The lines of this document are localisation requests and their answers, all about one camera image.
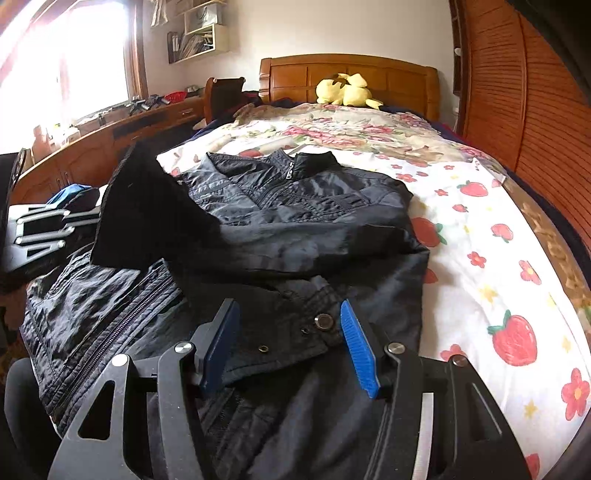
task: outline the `cabinet door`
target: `cabinet door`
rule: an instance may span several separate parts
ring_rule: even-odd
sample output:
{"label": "cabinet door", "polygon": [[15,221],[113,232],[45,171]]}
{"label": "cabinet door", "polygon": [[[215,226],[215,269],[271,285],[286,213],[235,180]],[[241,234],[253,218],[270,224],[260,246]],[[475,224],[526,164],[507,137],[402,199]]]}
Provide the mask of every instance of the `cabinet door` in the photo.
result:
{"label": "cabinet door", "polygon": [[63,186],[60,171],[50,155],[21,175],[12,192],[10,203],[45,203]]}
{"label": "cabinet door", "polygon": [[109,181],[117,166],[108,129],[85,135],[58,153],[56,166],[66,185],[80,183],[100,187]]}

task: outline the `wooden desk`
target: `wooden desk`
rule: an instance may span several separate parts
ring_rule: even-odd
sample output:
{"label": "wooden desk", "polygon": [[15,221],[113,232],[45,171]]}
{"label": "wooden desk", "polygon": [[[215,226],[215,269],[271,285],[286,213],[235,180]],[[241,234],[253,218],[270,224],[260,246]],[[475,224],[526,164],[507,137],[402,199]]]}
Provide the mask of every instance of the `wooden desk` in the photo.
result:
{"label": "wooden desk", "polygon": [[27,170],[14,188],[11,204],[45,203],[72,183],[100,187],[133,142],[202,118],[203,99],[192,97],[105,125]]}

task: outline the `bottle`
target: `bottle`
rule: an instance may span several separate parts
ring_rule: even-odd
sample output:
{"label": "bottle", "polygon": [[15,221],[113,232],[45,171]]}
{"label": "bottle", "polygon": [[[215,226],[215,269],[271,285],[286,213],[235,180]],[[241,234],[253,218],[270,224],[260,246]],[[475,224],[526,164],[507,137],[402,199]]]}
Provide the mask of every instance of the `bottle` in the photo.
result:
{"label": "bottle", "polygon": [[47,135],[47,132],[43,134],[41,125],[37,125],[33,129],[33,135],[35,140],[31,150],[33,151],[33,161],[37,164],[51,154],[51,145],[49,144],[49,135]]}

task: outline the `chair backrest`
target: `chair backrest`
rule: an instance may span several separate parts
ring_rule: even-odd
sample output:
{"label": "chair backrest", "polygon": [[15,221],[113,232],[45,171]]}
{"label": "chair backrest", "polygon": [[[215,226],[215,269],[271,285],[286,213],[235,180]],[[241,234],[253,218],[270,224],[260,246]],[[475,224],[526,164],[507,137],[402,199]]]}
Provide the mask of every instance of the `chair backrest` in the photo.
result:
{"label": "chair backrest", "polygon": [[207,123],[222,113],[243,102],[242,86],[244,77],[238,79],[216,79],[210,77],[205,84],[203,107]]}

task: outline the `wooden wardrobe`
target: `wooden wardrobe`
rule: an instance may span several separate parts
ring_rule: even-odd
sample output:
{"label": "wooden wardrobe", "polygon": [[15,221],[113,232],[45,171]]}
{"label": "wooden wardrobe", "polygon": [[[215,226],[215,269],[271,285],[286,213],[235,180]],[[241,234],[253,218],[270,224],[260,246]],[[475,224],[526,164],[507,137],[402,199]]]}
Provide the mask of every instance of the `wooden wardrobe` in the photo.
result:
{"label": "wooden wardrobe", "polygon": [[455,7],[458,133],[551,202],[591,250],[590,106],[559,56],[505,0]]}

